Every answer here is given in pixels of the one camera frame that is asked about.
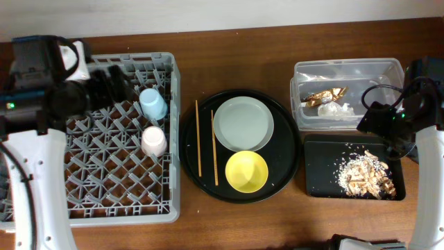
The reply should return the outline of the white tissue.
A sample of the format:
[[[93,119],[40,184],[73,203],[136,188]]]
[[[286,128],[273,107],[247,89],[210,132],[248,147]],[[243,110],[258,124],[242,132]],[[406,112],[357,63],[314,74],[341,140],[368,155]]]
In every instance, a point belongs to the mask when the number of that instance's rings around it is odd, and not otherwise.
[[[349,103],[344,103],[342,106],[332,101],[326,104],[321,104],[318,107],[319,117],[345,117],[354,116],[354,110]]]

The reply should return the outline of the blue cup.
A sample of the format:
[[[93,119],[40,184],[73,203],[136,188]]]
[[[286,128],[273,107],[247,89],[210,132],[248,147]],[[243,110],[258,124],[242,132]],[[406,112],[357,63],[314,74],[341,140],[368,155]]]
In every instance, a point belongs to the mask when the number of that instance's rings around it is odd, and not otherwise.
[[[161,120],[167,114],[167,103],[155,88],[143,90],[139,95],[139,103],[148,118]]]

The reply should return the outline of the gold snack wrapper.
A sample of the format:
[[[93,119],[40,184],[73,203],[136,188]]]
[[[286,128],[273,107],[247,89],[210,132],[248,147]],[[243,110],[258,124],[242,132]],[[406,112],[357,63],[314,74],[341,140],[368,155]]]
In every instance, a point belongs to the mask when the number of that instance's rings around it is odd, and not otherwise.
[[[337,101],[344,97],[348,87],[333,87],[315,94],[311,94],[305,97],[301,101],[308,107],[319,106],[321,104],[327,104],[332,101]]]

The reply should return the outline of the pink cup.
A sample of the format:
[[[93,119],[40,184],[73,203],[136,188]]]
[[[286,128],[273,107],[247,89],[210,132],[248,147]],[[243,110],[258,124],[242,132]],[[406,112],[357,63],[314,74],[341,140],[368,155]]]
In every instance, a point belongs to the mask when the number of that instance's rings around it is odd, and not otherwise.
[[[141,149],[147,156],[162,156],[167,150],[167,139],[163,130],[157,126],[146,128],[141,136]]]

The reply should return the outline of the grey plate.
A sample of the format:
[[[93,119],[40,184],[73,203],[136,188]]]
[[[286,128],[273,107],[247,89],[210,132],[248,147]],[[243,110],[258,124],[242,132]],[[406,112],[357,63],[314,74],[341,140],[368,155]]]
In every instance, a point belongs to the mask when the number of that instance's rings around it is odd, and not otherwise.
[[[270,109],[252,97],[228,99],[214,115],[217,140],[234,152],[260,150],[271,140],[274,126]]]

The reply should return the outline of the wooden chopstick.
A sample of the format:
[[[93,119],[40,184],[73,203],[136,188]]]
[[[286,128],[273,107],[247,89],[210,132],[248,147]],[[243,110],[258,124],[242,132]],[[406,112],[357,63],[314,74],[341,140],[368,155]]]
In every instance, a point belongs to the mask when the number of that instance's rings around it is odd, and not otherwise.
[[[202,177],[201,152],[200,152],[200,122],[199,122],[198,100],[195,100],[195,112],[196,112],[196,140],[197,140],[197,156],[198,156],[198,176]]]
[[[214,182],[215,186],[219,186],[219,174],[217,165],[217,151],[216,151],[216,136],[214,132],[214,111],[211,110],[211,130],[212,130],[212,153],[213,153],[213,163],[214,163]]]

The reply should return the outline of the yellow bowl with food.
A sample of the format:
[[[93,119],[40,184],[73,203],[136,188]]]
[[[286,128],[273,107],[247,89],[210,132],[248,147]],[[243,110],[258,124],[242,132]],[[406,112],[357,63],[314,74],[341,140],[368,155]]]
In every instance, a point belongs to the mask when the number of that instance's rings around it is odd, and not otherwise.
[[[239,151],[225,165],[225,177],[236,191],[250,194],[262,189],[268,180],[268,165],[254,151]]]

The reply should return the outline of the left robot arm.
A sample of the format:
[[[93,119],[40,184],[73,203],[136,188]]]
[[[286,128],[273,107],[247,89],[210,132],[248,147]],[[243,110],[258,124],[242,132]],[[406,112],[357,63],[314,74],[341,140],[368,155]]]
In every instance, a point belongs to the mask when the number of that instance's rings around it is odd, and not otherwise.
[[[1,152],[10,177],[17,249],[74,249],[64,160],[67,120],[133,98],[120,67],[89,71],[81,41],[16,37],[1,90]]]

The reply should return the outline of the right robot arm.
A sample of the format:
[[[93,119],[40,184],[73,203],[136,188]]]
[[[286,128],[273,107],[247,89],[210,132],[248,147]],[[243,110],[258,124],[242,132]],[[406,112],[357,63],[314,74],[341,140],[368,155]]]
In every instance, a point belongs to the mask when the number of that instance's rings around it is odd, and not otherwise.
[[[400,157],[418,152],[418,207],[409,249],[443,248],[443,59],[429,56],[406,69],[392,104],[366,104],[357,126],[385,140]]]

